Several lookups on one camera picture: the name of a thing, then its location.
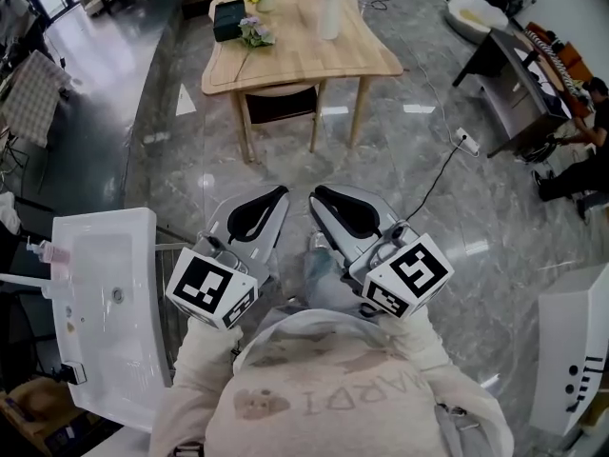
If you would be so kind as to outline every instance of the plaid cloth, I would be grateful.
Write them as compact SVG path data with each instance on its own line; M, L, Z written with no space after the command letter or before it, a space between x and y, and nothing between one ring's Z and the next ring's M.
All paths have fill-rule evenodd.
M15 72L7 100L0 106L10 133L41 148L59 102L59 89L68 88L69 74L37 50Z

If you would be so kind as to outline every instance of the sink basin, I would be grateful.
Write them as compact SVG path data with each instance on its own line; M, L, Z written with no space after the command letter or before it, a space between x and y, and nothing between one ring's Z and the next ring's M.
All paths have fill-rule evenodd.
M63 362L86 382L69 385L74 404L150 432L171 380L154 275L156 216L126 209L56 218L52 242L70 252L53 265L49 291Z

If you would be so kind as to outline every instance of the white wall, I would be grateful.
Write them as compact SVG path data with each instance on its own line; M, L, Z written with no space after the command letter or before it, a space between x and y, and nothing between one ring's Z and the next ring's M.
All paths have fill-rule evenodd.
M571 41L587 67L609 83L609 0L538 0L517 16Z

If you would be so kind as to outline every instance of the paper towel roll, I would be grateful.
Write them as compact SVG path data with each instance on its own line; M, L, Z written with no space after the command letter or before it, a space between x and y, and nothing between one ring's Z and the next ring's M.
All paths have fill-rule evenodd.
M341 0L324 0L318 26L318 33L322 39L331 40L338 37L341 31L342 11Z

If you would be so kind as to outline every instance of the white power outlet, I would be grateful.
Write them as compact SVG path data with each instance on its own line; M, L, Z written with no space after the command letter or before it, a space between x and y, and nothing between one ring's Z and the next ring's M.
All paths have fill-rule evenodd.
M472 136L469 135L465 131L465 129L459 127L457 129L456 135L457 135L457 144L459 142L461 142L461 139L463 139L463 136L465 136L465 138L463 139L463 142L461 142L461 147L469 150L472 154L478 155L478 153L480 152L480 144L478 144L474 139L472 139Z

